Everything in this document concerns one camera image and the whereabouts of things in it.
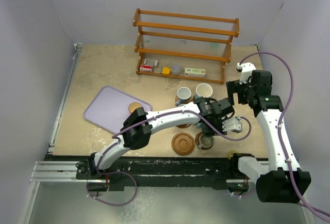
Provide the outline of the small grey-green cup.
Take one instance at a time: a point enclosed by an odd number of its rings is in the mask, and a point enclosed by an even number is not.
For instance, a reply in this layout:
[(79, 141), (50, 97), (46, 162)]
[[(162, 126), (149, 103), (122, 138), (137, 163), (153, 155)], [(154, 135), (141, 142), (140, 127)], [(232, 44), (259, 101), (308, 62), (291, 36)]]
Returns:
[(206, 136), (201, 135), (199, 138), (198, 148), (202, 150), (208, 150), (212, 148), (214, 145), (214, 137), (213, 136)]

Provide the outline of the brown ringed wooden saucer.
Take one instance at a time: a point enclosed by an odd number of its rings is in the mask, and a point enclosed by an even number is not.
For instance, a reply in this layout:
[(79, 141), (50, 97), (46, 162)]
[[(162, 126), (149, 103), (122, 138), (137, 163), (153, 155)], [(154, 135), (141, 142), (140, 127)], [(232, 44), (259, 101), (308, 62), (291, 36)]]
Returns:
[(187, 128), (189, 127), (191, 124), (181, 124), (181, 125), (178, 125), (177, 127), (178, 128), (181, 128), (181, 129), (184, 129), (184, 128)]

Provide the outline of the grey cup with blue handle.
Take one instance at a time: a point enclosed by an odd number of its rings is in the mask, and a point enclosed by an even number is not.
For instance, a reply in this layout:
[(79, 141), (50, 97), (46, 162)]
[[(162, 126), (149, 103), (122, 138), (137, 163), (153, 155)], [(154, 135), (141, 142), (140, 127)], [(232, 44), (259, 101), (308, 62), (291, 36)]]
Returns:
[(178, 96), (181, 99), (188, 99), (191, 97), (191, 90), (187, 87), (180, 87), (177, 90), (176, 96)]

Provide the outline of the copper cup with red handle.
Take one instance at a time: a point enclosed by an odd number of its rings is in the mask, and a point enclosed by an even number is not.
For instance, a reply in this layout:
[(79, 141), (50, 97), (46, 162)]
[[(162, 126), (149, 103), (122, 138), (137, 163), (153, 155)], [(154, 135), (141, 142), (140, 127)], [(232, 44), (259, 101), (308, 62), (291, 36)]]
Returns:
[(132, 102), (128, 107), (128, 111), (130, 113), (133, 113), (137, 108), (140, 108), (140, 107), (142, 107), (142, 106), (139, 102)]

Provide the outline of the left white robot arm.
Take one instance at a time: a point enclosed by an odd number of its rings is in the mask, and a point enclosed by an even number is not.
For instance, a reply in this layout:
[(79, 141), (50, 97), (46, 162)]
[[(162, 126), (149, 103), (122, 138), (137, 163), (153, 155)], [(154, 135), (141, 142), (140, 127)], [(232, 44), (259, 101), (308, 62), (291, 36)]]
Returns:
[(180, 107), (149, 111), (139, 107), (124, 121), (114, 141), (103, 151), (88, 158), (88, 173), (102, 178), (106, 169), (130, 150), (139, 150), (149, 144), (151, 135), (183, 124), (200, 124), (206, 136), (226, 135), (228, 131), (242, 131), (242, 124), (234, 117), (234, 108), (227, 98), (216, 100), (199, 97)]

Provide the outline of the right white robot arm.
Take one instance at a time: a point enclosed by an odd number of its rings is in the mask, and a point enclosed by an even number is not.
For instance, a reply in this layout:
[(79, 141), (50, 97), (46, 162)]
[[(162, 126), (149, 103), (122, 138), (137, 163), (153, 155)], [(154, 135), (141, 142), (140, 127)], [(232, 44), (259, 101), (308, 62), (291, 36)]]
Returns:
[(257, 118), (268, 150), (268, 165), (252, 156), (235, 155), (229, 166), (235, 178), (246, 175), (256, 186), (261, 202), (299, 203), (311, 183), (309, 172), (302, 171), (294, 157), (285, 130), (284, 112), (279, 96), (272, 95), (272, 74), (269, 71), (239, 66), (240, 79), (227, 82), (230, 102), (234, 93), (240, 104), (247, 104)]

